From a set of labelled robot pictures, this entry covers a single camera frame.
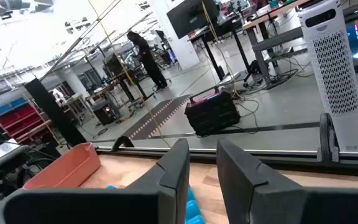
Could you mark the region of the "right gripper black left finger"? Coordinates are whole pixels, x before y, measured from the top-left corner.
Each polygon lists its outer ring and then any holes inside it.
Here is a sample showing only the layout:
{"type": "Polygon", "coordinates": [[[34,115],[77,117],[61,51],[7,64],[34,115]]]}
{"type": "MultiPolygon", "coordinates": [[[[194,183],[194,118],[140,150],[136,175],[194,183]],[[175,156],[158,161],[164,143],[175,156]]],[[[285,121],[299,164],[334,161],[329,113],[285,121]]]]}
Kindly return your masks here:
{"type": "Polygon", "coordinates": [[[0,201],[0,223],[184,223],[190,151],[179,139],[146,173],[123,189],[83,188],[101,167],[82,143],[0,201]]]}

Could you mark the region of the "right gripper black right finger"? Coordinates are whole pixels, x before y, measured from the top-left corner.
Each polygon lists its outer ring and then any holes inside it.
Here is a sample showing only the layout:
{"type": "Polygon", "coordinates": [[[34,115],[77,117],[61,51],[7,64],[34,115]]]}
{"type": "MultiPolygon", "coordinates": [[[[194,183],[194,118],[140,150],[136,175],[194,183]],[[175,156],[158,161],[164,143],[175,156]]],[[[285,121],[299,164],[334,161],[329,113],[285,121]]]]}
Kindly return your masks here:
{"type": "Polygon", "coordinates": [[[227,139],[216,165],[230,223],[358,223],[358,188],[304,187],[227,139]]]}

